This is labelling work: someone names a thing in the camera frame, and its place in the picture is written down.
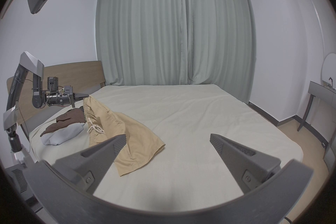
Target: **black baseboard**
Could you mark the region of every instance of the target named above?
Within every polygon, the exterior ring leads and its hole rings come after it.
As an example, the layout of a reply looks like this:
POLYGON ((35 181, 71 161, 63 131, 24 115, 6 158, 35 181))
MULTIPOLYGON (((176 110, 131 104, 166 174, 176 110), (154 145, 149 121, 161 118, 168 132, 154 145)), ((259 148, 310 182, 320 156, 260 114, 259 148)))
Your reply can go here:
POLYGON ((277 119, 275 119, 274 117, 272 117, 270 114, 268 114, 267 112, 265 112, 264 110, 262 110, 260 107, 256 106, 255 104, 252 104, 251 102, 249 102, 247 104, 250 108, 252 108, 254 111, 256 111, 257 113, 259 113, 260 115, 262 115, 264 118, 266 118, 269 122, 271 122, 275 127, 278 127, 280 125, 283 125, 291 120, 293 120, 293 117, 289 117, 283 121, 278 121, 277 119))
MULTIPOLYGON (((272 117, 270 114, 268 114, 267 112, 265 112, 264 110, 262 110, 260 107, 256 106, 255 104, 252 104, 251 102, 249 102, 247 104, 250 108, 252 108, 254 111, 258 112, 260 115, 262 115, 264 118, 266 118, 269 122, 271 122, 274 126, 278 127, 280 125, 283 125, 291 120, 296 120, 297 122, 302 122, 302 118, 300 118, 298 115, 295 115, 293 117, 289 117, 283 121, 278 121, 277 119, 275 119, 274 117, 272 117)), ((313 127, 311 126, 309 123, 305 122, 303 124, 303 126, 310 131, 322 144, 322 146, 324 148, 327 148, 328 145, 328 141, 313 127)))
MULTIPOLYGON (((300 118, 298 115, 293 116, 293 119, 295 119, 297 122, 301 123, 302 118, 300 118)), ((304 122, 303 126, 310 131, 322 144, 324 148, 327 148, 328 141, 320 134, 313 126, 311 126, 308 122, 304 122)))

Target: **light blue cloth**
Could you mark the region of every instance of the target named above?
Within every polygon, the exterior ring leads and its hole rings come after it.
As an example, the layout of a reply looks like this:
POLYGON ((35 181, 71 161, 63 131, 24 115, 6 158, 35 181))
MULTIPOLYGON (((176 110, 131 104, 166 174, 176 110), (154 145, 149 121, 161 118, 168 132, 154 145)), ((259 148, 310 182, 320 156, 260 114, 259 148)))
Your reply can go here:
POLYGON ((248 0, 98 0, 96 48, 111 85, 216 84, 249 101, 248 0))
POLYGON ((70 124, 65 128, 42 135, 41 141, 44 145, 60 145, 61 143, 78 135, 82 130, 84 130, 84 125, 85 123, 81 122, 70 124))

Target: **table leg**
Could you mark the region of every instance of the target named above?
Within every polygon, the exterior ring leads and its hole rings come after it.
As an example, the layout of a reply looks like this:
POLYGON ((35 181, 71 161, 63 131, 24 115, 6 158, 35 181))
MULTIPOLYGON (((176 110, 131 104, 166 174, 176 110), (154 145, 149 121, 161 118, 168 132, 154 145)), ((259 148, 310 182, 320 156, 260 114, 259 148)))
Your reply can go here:
POLYGON ((311 94, 310 98, 309 98, 309 102, 308 102, 307 108, 306 108, 306 112, 304 113, 304 116, 302 118, 302 121, 300 123, 299 128, 297 128, 297 131, 299 131, 303 127, 303 125, 304 125, 304 123, 305 123, 305 121, 306 121, 306 119, 308 117, 310 107, 312 106, 313 99, 314 99, 314 95, 311 94))

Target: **clothing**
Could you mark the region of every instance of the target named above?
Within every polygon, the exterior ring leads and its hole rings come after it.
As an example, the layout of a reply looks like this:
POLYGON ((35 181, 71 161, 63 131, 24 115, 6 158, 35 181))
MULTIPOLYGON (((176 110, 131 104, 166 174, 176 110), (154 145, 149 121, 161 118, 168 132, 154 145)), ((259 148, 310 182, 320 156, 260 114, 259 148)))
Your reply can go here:
POLYGON ((69 126, 58 129, 55 132, 47 133, 41 137, 41 141, 44 145, 60 145, 65 141, 77 136, 82 130, 84 130, 85 123, 73 123, 69 126))
POLYGON ((144 166, 165 146, 145 125, 123 113, 112 112, 92 96, 84 98, 83 106, 89 126, 89 146, 119 134, 126 135, 127 144, 114 161, 120 176, 144 166))
POLYGON ((49 125, 45 131, 40 135, 41 137, 44 134, 55 132, 56 130, 65 128, 73 123, 85 123, 84 112, 80 108, 73 108, 68 112, 58 116, 56 118, 56 123, 49 125))

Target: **round mirror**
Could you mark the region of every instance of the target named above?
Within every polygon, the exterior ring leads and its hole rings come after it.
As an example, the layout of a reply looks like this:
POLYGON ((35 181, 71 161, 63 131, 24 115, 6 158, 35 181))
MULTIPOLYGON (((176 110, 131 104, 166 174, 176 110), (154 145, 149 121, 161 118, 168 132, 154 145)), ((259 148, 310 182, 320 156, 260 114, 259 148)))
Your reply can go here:
POLYGON ((322 66, 322 81, 326 83, 330 83, 329 80, 332 78, 333 80, 336 79, 336 54, 330 53, 326 56, 322 66))

